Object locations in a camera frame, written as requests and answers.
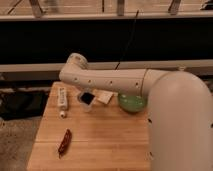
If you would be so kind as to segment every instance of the wooden table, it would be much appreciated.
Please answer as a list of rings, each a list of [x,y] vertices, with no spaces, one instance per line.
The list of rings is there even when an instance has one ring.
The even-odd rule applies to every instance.
[[[57,108],[59,86],[68,89],[70,107],[65,119]],[[77,101],[78,93],[73,86],[53,84],[27,170],[150,171],[146,112],[124,112],[115,95],[108,105],[94,100],[86,113]],[[57,150],[67,128],[73,139],[59,159]]]

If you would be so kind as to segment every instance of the light green bowl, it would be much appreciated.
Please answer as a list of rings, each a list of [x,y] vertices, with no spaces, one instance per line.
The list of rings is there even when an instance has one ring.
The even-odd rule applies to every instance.
[[[131,96],[119,93],[118,103],[123,110],[130,113],[137,113],[146,107],[147,100],[141,96]]]

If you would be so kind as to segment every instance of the cable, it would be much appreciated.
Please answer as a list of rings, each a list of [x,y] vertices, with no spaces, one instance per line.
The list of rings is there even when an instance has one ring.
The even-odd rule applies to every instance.
[[[132,25],[132,31],[130,33],[130,38],[129,38],[127,44],[126,44],[126,47],[125,47],[124,52],[123,52],[123,55],[121,56],[121,58],[119,59],[118,64],[115,67],[115,70],[118,69],[121,61],[123,61],[123,59],[126,57],[127,51],[129,50],[129,47],[130,47],[130,45],[132,43],[132,40],[133,40],[134,35],[135,35],[135,28],[136,28],[136,22],[137,22],[137,19],[138,19],[138,14],[139,14],[139,10],[137,10],[137,12],[135,14],[135,19],[134,19],[134,22],[133,22],[133,25]]]

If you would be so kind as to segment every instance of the red chili pepper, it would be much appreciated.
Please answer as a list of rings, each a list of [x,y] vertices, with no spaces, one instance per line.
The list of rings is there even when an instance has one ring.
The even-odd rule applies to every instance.
[[[63,141],[61,142],[60,147],[58,148],[58,154],[59,154],[59,158],[64,155],[69,147],[69,144],[71,142],[72,139],[72,133],[69,129],[67,129]]]

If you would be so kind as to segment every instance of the small bottle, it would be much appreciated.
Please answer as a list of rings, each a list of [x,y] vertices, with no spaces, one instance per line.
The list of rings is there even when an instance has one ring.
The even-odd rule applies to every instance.
[[[59,114],[62,118],[67,116],[66,111],[68,110],[68,100],[67,100],[67,89],[65,87],[58,88],[58,102]]]

